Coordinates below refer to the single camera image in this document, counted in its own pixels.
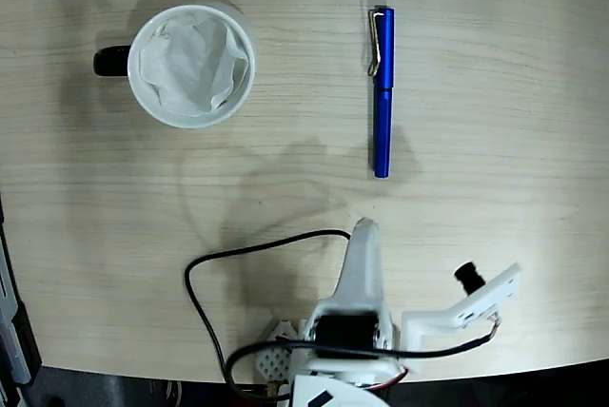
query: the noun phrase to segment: floor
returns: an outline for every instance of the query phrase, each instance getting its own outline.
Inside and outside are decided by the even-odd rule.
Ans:
[[[606,405],[609,360],[502,377],[403,383],[380,393],[392,407],[522,407]],[[180,407],[250,404],[222,384],[183,383]],[[167,383],[43,367],[24,390],[29,407],[173,407]]]

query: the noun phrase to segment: white bracket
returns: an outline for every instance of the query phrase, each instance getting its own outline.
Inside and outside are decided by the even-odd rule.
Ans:
[[[497,306],[518,291],[521,268],[513,264],[485,286],[467,298],[440,312],[402,313],[402,350],[423,350],[425,336],[454,334],[472,321],[487,319],[497,312]],[[421,371],[419,359],[404,359],[405,366],[414,373]]]

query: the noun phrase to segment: pen clip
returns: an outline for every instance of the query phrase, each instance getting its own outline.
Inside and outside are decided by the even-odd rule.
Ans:
[[[383,15],[382,12],[377,10],[370,10],[368,12],[368,19],[370,20],[370,37],[372,39],[372,63],[368,69],[368,76],[375,77],[379,66],[381,65],[381,47],[379,46],[379,33],[377,31],[377,16]]]

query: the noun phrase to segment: red wire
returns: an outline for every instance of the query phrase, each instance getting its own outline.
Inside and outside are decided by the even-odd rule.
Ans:
[[[367,388],[368,391],[376,391],[376,390],[382,390],[384,388],[389,388],[393,385],[397,385],[398,383],[400,383],[404,377],[406,377],[408,375],[408,369],[406,369],[404,366],[402,366],[403,371],[400,372],[396,377],[392,378],[389,381],[386,381],[385,383],[381,384],[381,385],[374,385],[371,386],[370,388]]]

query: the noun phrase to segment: tissue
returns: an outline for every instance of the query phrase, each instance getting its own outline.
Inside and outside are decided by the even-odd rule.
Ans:
[[[161,106],[197,117],[216,110],[249,65],[231,26],[205,12],[180,14],[155,30],[140,52],[142,79]]]

